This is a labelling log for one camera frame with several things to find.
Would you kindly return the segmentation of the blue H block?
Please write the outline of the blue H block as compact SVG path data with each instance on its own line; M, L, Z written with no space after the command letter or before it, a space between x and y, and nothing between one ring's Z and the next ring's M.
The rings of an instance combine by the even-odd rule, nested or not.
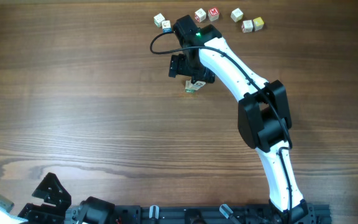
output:
M186 88L186 89L192 89L192 88L193 88L193 84L191 83L190 80L187 80L187 81L186 81L185 88Z

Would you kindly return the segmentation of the teal-sided circle block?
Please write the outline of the teal-sided circle block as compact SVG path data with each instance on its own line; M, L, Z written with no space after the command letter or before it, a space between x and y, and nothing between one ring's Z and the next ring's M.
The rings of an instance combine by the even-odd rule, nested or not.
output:
M206 82L203 82L203 81L194 82L191 85L191 89L194 90L194 91L198 91L200 88L204 87L205 84L206 84Z

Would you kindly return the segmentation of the green-sided picture block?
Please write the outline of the green-sided picture block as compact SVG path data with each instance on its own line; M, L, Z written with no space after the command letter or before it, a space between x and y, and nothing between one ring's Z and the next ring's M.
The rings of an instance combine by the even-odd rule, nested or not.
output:
M185 88L185 92L186 92L186 93L194 93L195 90L192 89L192 88Z

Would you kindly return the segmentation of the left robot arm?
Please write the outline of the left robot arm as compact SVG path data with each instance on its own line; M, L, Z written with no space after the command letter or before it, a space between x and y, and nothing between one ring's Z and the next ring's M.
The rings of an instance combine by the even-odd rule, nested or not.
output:
M88 197L79 206L71 207L71 195L51 172L43 178L32 196L44 202L24 206L18 217L27 223L111 223L115 209L115 204L95 197Z

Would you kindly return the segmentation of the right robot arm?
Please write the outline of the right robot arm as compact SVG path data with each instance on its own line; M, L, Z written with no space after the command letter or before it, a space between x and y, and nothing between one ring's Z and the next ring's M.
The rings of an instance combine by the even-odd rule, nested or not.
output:
M199 28L190 16L173 25L181 49L172 55L169 77L184 75L191 83L219 78L238 102L237 127L244 142L262 161L274 214L295 223L308 213L291 167L291 117L285 87L254 73L229 48L212 25Z

